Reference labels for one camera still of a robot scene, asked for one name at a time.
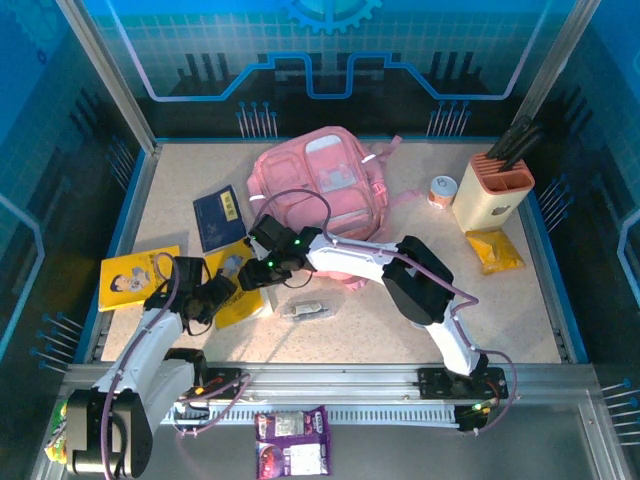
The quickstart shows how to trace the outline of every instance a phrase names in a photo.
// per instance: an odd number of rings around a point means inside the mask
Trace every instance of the small packet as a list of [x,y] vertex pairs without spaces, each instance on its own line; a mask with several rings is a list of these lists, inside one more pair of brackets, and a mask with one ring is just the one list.
[[282,308],[282,316],[293,321],[332,317],[337,308],[328,300],[293,301]]
[[524,260],[502,229],[484,232],[473,230],[465,236],[482,262],[482,274],[525,266]]
[[258,480],[293,475],[331,475],[327,412],[258,414]]
[[44,447],[47,458],[52,462],[67,464],[67,402],[59,403],[53,409],[51,438]]

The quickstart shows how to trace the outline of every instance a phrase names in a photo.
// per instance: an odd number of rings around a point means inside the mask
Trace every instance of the enclosure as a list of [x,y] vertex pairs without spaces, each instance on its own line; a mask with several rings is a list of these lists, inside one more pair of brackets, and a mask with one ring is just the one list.
[[[608,408],[632,412],[633,387],[601,390],[640,382],[637,2],[2,6],[3,478],[67,475],[42,449],[54,404],[104,374],[136,328],[142,307],[98,312],[102,259],[167,245],[202,256],[193,201],[231,184],[250,225],[253,163],[323,126],[369,146],[401,136],[386,170],[396,195],[426,193],[437,175],[459,181],[523,115],[546,134],[525,156],[535,187],[504,224],[524,269],[481,275],[451,212],[427,202],[394,207],[390,221],[393,241],[421,238],[480,297],[465,318],[474,339],[516,362],[518,400],[485,438],[340,423],[358,409],[422,411],[410,372],[442,363],[379,285],[314,278],[304,291],[340,310],[295,327],[277,307],[296,294],[279,286],[273,315],[177,345],[256,375],[238,412],[332,406],[337,478],[638,475],[637,425],[614,425]],[[142,478],[253,478],[244,424],[188,439],[186,452],[161,425]]]

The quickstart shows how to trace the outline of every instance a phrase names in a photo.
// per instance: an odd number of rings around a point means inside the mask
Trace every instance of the yellow book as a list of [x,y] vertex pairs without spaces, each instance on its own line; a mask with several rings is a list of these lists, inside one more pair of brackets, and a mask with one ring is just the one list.
[[221,329],[238,323],[247,317],[258,314],[265,303],[260,290],[245,292],[240,287],[238,272],[247,260],[252,258],[251,249],[244,244],[243,240],[232,243],[228,247],[204,257],[211,275],[216,272],[222,273],[225,277],[238,287],[236,293],[229,299],[227,304],[216,314],[216,328]]
[[[98,310],[105,312],[144,303],[163,282],[153,268],[153,260],[160,252],[176,257],[180,255],[180,247],[175,245],[104,259],[100,265]],[[171,275],[171,260],[160,257],[158,266],[164,276]]]

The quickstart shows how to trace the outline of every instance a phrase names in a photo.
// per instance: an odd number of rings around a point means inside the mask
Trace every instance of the book cover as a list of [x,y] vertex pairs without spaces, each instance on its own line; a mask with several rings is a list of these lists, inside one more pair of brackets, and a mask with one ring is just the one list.
[[[105,312],[144,303],[163,282],[153,268],[153,261],[160,252],[175,257],[180,255],[180,247],[175,245],[104,259],[100,264],[98,310]],[[161,257],[158,266],[163,275],[171,275],[171,260]]]
[[247,229],[240,216],[238,200],[231,185],[193,202],[204,253],[244,238]]
[[227,305],[216,314],[216,328],[221,329],[238,323],[245,318],[259,315],[265,306],[261,289],[245,292],[240,287],[238,272],[247,260],[253,256],[251,249],[240,240],[227,248],[204,257],[211,275],[222,273],[237,287],[236,293],[229,299]]

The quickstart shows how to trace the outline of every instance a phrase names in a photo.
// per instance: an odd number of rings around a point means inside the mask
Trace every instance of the blue notebook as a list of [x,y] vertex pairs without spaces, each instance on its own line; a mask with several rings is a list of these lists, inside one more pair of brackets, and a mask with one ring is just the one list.
[[247,235],[231,185],[193,202],[204,253],[235,243]]

